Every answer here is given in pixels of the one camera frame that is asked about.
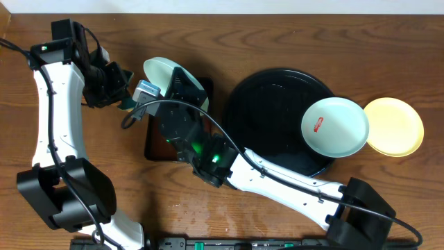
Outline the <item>green yellow sponge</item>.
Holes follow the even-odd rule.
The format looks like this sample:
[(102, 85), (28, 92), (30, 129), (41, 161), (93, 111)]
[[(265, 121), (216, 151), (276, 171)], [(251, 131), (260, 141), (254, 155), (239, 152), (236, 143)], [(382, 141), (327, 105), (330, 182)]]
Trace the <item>green yellow sponge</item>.
[[(134, 73), (128, 70), (123, 70), (123, 72), (126, 76), (126, 80), (128, 81), (128, 83), (130, 83), (131, 79), (134, 76)], [(121, 103), (117, 106), (117, 108), (120, 110), (130, 112), (135, 107), (135, 105), (136, 102), (133, 100), (132, 95), (130, 94), (128, 97), (121, 100)]]

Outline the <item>rectangular brown water tray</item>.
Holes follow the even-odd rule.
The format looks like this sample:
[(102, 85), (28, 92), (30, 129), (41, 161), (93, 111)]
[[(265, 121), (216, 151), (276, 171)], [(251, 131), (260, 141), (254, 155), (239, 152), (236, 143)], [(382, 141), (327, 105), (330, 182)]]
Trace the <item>rectangular brown water tray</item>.
[[(203, 86), (206, 91), (211, 110), (211, 102), (214, 94), (214, 82), (210, 77), (198, 77), (197, 80)], [(159, 130), (160, 118), (152, 115), (148, 116), (148, 128), (146, 134), (146, 143), (144, 149), (144, 156), (150, 161), (163, 161), (163, 162), (177, 162), (177, 151), (169, 144), (161, 135)], [(205, 128), (205, 132), (212, 130), (212, 125), (208, 118), (202, 118)]]

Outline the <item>light blue front plate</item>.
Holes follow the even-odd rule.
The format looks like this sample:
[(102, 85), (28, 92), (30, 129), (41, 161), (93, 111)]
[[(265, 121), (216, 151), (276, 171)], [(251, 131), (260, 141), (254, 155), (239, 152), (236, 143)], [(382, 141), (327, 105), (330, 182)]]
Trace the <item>light blue front plate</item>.
[(144, 62), (148, 82), (160, 88), (164, 99), (181, 100), (207, 112), (209, 97), (203, 86), (184, 67), (167, 58), (154, 57)]

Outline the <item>light green plate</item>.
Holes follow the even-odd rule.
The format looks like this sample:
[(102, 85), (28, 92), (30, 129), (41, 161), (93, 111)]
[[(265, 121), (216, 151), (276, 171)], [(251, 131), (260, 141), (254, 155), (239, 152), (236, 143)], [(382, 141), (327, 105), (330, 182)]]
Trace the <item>light green plate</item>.
[(302, 116), (301, 132), (307, 145), (320, 155), (343, 158), (367, 143), (370, 125), (357, 103), (329, 97), (313, 103)]

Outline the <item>yellow plate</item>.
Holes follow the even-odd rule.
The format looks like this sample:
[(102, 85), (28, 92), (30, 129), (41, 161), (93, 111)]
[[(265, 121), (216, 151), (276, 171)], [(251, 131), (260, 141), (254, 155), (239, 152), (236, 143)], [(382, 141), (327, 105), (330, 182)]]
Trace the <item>yellow plate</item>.
[(370, 132), (367, 143), (386, 156), (404, 157), (422, 144), (425, 130), (419, 114), (406, 102), (382, 97), (364, 108)]

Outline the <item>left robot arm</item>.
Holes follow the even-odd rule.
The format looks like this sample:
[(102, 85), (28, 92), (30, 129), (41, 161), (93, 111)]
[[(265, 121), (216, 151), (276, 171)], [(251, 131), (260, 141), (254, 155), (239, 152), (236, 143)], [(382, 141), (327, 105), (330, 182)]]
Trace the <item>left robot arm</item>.
[(17, 188), (51, 229), (89, 235), (99, 249), (143, 249), (142, 225), (117, 207), (112, 181), (89, 161), (82, 105), (102, 108), (128, 98), (132, 74), (89, 51), (83, 39), (55, 38), (26, 52), (39, 98), (37, 146)]

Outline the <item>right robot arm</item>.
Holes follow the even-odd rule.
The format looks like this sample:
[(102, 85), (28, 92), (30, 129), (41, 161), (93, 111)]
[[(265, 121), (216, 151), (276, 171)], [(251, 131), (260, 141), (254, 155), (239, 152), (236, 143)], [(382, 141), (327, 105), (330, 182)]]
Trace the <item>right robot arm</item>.
[(145, 73), (160, 90), (160, 133), (197, 177), (216, 188), (230, 185), (300, 212), (326, 230), (327, 241), (335, 247), (385, 247), (395, 211), (369, 184), (357, 178), (347, 185), (319, 181), (260, 157), (226, 133), (211, 135), (205, 123), (212, 119), (207, 114), (212, 84), (200, 83), (181, 66)]

